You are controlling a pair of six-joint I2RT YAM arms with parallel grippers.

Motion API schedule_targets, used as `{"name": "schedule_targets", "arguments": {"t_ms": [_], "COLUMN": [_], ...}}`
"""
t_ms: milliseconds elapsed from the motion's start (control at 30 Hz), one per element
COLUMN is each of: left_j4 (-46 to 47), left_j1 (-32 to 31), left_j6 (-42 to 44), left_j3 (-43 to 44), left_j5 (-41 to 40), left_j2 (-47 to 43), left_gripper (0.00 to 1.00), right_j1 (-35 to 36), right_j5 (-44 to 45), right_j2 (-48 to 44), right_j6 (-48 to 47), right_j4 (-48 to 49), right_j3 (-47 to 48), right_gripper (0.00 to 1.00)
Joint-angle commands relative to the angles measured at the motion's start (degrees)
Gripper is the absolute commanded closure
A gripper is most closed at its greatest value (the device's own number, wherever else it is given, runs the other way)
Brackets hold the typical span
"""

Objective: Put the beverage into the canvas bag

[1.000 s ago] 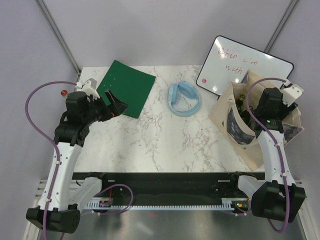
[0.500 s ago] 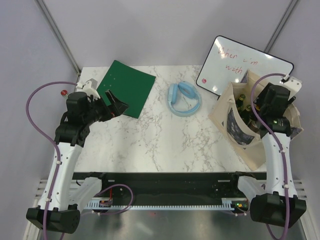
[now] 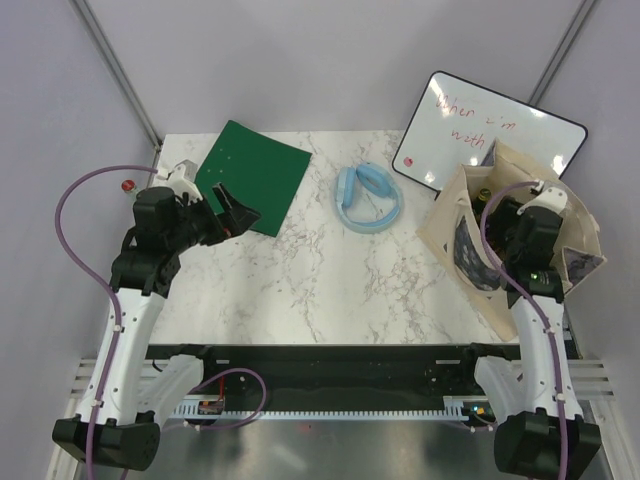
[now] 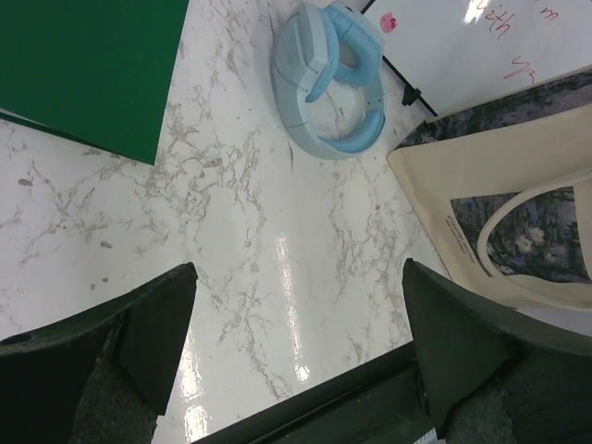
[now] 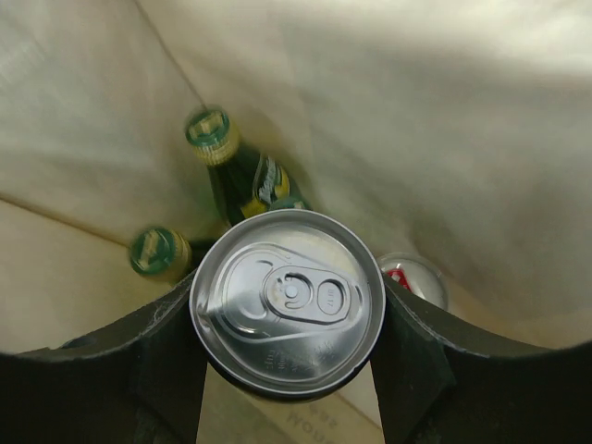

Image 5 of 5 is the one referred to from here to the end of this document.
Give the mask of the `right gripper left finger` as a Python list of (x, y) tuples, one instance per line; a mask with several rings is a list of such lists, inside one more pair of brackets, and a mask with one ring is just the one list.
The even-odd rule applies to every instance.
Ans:
[(3, 353), (2, 442), (195, 442), (206, 357), (191, 284), (59, 348)]

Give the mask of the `green bottle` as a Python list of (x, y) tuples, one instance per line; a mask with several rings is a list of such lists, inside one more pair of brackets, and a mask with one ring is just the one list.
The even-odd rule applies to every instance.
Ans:
[(282, 209), (299, 209), (299, 210), (310, 210), (311, 206), (300, 196), (286, 196), (281, 199), (275, 200), (269, 205), (270, 211), (282, 210)]
[(129, 245), (129, 263), (143, 278), (176, 284), (200, 265), (215, 243), (216, 239), (187, 240), (175, 230), (149, 227)]
[(196, 112), (187, 120), (184, 133), (206, 166), (216, 207), (230, 225), (258, 216), (276, 201), (298, 193), (288, 170), (247, 143), (225, 110), (210, 107)]

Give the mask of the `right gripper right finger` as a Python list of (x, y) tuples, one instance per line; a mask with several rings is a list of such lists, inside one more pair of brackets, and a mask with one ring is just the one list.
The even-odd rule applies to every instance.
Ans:
[(384, 282), (371, 366), (387, 443), (590, 442), (590, 343), (508, 339)]

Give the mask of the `beige canvas bag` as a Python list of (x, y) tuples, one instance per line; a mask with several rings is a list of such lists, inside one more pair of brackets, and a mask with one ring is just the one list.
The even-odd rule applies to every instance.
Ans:
[[(184, 137), (206, 105), (374, 255), (440, 269), (446, 312), (591, 345), (589, 2), (5, 1), (1, 355), (171, 291), (126, 260), (141, 228), (222, 233)], [(197, 439), (387, 443), (371, 357), (338, 393), (273, 401), (203, 351)]]

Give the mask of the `silver beverage can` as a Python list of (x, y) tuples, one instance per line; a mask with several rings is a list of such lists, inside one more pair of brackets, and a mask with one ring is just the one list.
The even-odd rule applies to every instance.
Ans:
[(417, 297), (449, 310), (449, 290), (443, 274), (425, 258), (411, 253), (389, 253), (377, 259), (380, 269)]

